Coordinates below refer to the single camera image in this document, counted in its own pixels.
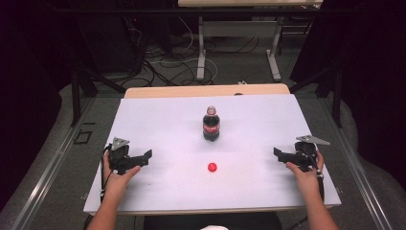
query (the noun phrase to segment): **coca-cola bottle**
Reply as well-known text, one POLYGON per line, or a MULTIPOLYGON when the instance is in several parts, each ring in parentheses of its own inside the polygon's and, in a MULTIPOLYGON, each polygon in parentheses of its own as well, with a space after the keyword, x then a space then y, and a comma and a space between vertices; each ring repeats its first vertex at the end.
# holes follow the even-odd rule
POLYGON ((204 139, 214 141, 220 135, 220 118, 215 113, 215 107, 209 106, 207 114, 203 117, 204 139))

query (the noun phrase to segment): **black curtain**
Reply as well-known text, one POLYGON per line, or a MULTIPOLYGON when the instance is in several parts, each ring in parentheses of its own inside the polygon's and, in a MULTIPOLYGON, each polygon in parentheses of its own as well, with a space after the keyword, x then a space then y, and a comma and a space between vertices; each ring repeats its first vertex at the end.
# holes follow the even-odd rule
MULTIPOLYGON (((406 189, 405 3, 326 0, 323 5, 325 9, 357 7, 366 14, 315 21, 291 79, 302 82, 344 54, 342 98, 357 124, 358 152, 406 189)), ((329 78, 316 81, 325 83, 329 78)))
POLYGON ((36 1, 0 4, 0 209, 44 144, 60 109, 58 91, 70 83, 53 20, 36 1))

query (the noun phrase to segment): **human arm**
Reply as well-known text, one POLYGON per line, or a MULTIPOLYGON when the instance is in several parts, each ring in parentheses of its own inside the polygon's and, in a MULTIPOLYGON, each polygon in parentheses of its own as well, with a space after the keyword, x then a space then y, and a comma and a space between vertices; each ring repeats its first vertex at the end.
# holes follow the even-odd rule
MULTIPOLYGON (((317 151, 317 157, 319 159, 317 166, 321 171, 325 160, 319 151, 317 151)), ((302 172, 290 162, 286 163, 286 167, 296 176, 299 190, 304 198, 310 229, 339 229, 320 196, 316 171, 302 172)))
POLYGON ((114 174, 110 170, 108 161, 109 152, 103 157, 105 181, 104 199, 96 215, 93 217, 87 229, 89 230, 113 230, 116 224, 117 208, 122 200, 129 180, 141 169, 136 166, 123 175, 114 174))

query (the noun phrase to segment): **bottle label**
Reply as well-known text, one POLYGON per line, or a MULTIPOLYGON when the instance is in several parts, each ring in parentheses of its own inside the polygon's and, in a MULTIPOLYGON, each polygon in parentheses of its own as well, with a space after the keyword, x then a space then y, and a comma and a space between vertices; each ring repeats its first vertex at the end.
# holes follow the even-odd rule
POLYGON ((218 132, 218 130, 220 129, 220 126, 207 126, 205 124, 203 124, 203 130, 205 130, 208 133, 216 133, 218 132))

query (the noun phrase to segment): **desk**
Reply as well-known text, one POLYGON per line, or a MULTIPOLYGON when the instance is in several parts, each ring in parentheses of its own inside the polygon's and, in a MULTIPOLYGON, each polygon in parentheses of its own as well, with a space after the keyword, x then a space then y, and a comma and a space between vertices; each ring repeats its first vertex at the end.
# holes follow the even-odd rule
MULTIPOLYGON (((180 7, 282 7, 321 5, 323 0, 179 0, 180 7)), ((205 36, 273 36, 271 49, 266 55, 271 68, 274 81, 281 81, 281 75, 275 61, 279 38, 281 36, 283 17, 278 21, 203 21, 199 17, 199 60, 197 63, 196 79, 204 80, 204 66, 206 50, 204 49, 205 36)))
MULTIPOLYGON (((129 155, 152 149, 153 156, 131 180, 118 213, 304 207, 293 173, 278 162, 273 148, 294 152, 295 138, 309 133, 295 96, 283 84, 129 89, 108 141, 115 136, 129 139, 129 155), (161 94, 149 98, 151 92, 161 94), (214 142, 206 141, 202 133, 202 119, 211 104, 221 119, 220 136, 214 142), (208 171, 211 162, 217 164, 216 172, 208 171)), ((339 205, 328 170, 324 172, 326 205, 339 205)), ((83 209, 86 213, 94 214, 100 206, 100 178, 98 169, 83 209)))

